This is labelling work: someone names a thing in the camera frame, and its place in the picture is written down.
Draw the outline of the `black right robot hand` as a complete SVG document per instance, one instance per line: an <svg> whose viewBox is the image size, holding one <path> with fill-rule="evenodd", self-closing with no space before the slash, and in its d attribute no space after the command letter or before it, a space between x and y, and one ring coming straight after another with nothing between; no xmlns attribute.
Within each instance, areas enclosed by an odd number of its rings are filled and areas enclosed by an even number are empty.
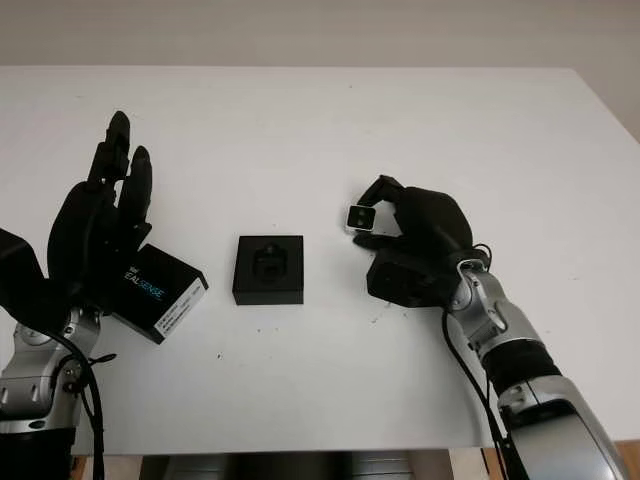
<svg viewBox="0 0 640 480"><path fill-rule="evenodd" d="M375 206L380 202L394 207L398 236L373 232ZM438 258L473 246L469 222L450 195L404 186L387 175L379 176L349 207L346 225L355 231L354 243L369 250L393 249Z"/></svg>

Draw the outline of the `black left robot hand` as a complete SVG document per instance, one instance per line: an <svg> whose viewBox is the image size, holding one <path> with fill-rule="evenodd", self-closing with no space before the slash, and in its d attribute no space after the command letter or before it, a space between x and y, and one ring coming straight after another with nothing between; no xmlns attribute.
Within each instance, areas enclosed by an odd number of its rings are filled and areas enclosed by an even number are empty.
<svg viewBox="0 0 640 480"><path fill-rule="evenodd" d="M152 164L130 149L130 121L116 112L89 174L66 196L47 245L49 279L74 305L114 310L119 282L151 230Z"/></svg>

